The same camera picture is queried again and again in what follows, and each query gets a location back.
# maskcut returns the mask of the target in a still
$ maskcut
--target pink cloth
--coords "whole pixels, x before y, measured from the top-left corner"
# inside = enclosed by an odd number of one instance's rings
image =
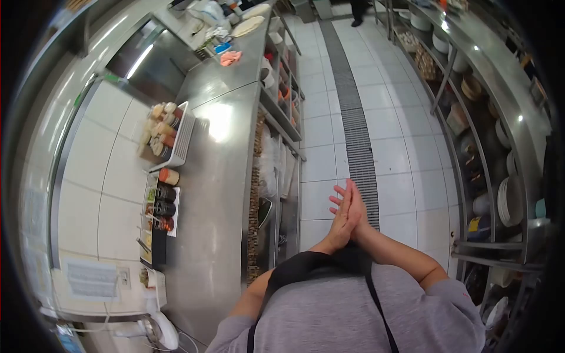
[[[220,64],[222,66],[230,66],[232,63],[239,61],[242,52],[240,51],[226,51],[220,57]]]

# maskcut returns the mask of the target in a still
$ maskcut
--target floor drain grate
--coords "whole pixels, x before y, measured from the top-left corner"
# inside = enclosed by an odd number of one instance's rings
[[[345,146],[349,161],[349,174],[363,194],[367,205],[369,223],[379,229],[379,196],[377,177],[361,98],[345,56],[344,48],[330,20],[320,21],[320,29],[328,48],[340,100],[341,119],[344,122]]]

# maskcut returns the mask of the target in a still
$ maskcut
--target electrical outlet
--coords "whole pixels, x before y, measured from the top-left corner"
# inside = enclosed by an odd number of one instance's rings
[[[118,267],[118,285],[124,289],[132,288],[129,278],[129,267]]]

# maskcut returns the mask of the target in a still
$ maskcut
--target yellow label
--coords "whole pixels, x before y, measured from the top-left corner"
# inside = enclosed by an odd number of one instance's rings
[[[475,217],[469,222],[469,232],[476,232],[479,229],[481,217]]]

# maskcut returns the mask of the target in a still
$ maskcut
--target gray t-shirt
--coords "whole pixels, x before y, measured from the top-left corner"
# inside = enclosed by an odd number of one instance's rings
[[[440,281],[424,292],[403,269],[374,264],[372,277],[400,352],[480,352],[485,327],[465,286]],[[232,316],[207,353],[247,351],[253,325]],[[255,352],[390,352],[383,319],[362,277],[332,277],[274,293],[255,331]]]

